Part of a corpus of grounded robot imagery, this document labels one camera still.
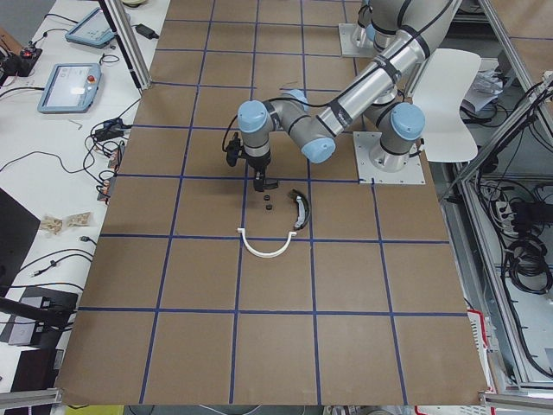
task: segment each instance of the white curved handle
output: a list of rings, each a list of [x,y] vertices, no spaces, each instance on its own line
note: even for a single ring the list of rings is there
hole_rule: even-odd
[[[245,238],[245,229],[244,228],[239,227],[238,228],[238,233],[240,233],[242,235],[242,240],[244,241],[244,245],[245,245],[246,249],[248,251],[250,251],[251,253],[253,253],[256,257],[259,257],[259,258],[274,258],[274,257],[277,257],[278,255],[280,255],[281,253],[286,251],[286,249],[288,249],[288,245],[290,245],[290,241],[292,240],[292,237],[297,235],[297,232],[288,232],[288,240],[286,241],[286,243],[280,249],[277,249],[274,252],[260,252],[260,251],[258,251],[256,249],[253,249],[251,247],[248,240]]]

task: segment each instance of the blue joint cap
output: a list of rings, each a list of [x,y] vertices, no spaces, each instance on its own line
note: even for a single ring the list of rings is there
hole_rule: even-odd
[[[308,102],[308,99],[305,98],[305,95],[299,89],[290,89],[289,91],[285,91],[283,93],[291,95],[292,97],[299,99],[301,102]],[[303,104],[303,110],[307,111],[308,109],[309,109],[308,106]]]
[[[403,139],[415,141],[424,130],[423,111],[416,105],[402,102],[391,110],[391,127]]]
[[[302,147],[302,153],[311,163],[327,161],[336,150],[336,143],[330,137],[316,138]]]
[[[262,102],[245,101],[238,108],[238,127],[242,132],[256,132],[264,127],[268,117]]]
[[[369,38],[371,42],[374,42],[374,37],[377,35],[377,31],[372,26],[372,23],[365,28],[366,37]]]

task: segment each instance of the device screen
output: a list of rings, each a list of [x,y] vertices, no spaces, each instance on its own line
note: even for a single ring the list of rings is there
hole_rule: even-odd
[[[110,30],[110,25],[104,17],[104,13],[98,10],[90,19],[84,22],[78,29],[72,32],[73,36],[96,41]]]
[[[58,67],[46,106],[77,106],[86,89],[90,67]]]

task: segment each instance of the white table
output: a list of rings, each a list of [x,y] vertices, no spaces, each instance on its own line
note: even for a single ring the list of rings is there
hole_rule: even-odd
[[[127,9],[131,24],[143,23],[160,34],[170,0],[149,0],[137,9]],[[73,20],[80,20],[98,3],[57,0],[50,11]],[[34,40],[39,39],[48,29],[70,29],[72,23],[58,17],[47,17],[38,28]],[[146,64],[152,62],[157,40],[148,40],[137,35],[137,41]],[[56,63],[98,62],[102,53],[114,54],[120,58],[117,64],[102,66],[102,80],[99,92],[92,107],[84,114],[41,114],[36,110],[40,91],[18,91],[0,99],[0,166],[31,151],[41,150],[59,155],[70,170],[80,169],[86,154],[85,137],[97,123],[114,118],[128,105],[140,98],[117,43],[114,50],[96,49],[65,40],[64,32],[53,31],[48,37],[39,41],[37,47],[43,49],[35,71],[28,78],[16,79],[9,86],[0,88],[0,93],[17,86],[45,86],[52,67]],[[131,124],[138,105],[135,105],[123,116],[126,124]],[[107,159],[95,156],[96,164],[90,171],[98,173],[107,166]],[[85,172],[69,175],[60,167],[58,160],[51,156],[33,155],[14,163],[0,173],[0,188],[18,200],[26,209],[39,219],[45,214],[62,218],[69,214],[81,212],[93,213],[93,226],[67,229],[58,235],[49,235],[39,231],[31,247],[26,263],[50,252],[66,248],[81,248],[93,252],[94,245],[79,241],[82,235],[96,240],[105,217],[106,205],[98,202],[95,189],[96,182]],[[71,258],[59,266],[38,276],[30,277],[32,271],[48,265],[55,255],[31,266],[16,277],[13,284],[41,284],[49,282],[71,282],[84,285],[89,263],[81,258]],[[49,286],[46,288],[60,291],[77,292],[70,286]],[[23,289],[11,289],[6,296],[19,300]],[[9,316],[0,313],[0,321],[7,321]],[[62,335],[58,348],[65,349],[71,332]],[[0,343],[0,393],[10,391],[19,360],[21,348]]]

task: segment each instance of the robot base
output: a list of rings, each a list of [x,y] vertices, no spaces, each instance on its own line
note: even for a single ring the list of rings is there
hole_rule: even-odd
[[[395,173],[385,172],[376,167],[369,157],[369,153],[380,139],[379,132],[354,132],[353,144],[355,146],[355,158],[357,159],[357,171],[359,183],[371,184],[426,184],[424,180],[421,160],[418,156],[409,158],[405,167]]]
[[[356,23],[340,23],[338,25],[342,56],[348,58],[374,58],[378,54],[375,49],[358,48],[353,44],[352,33],[356,28]]]

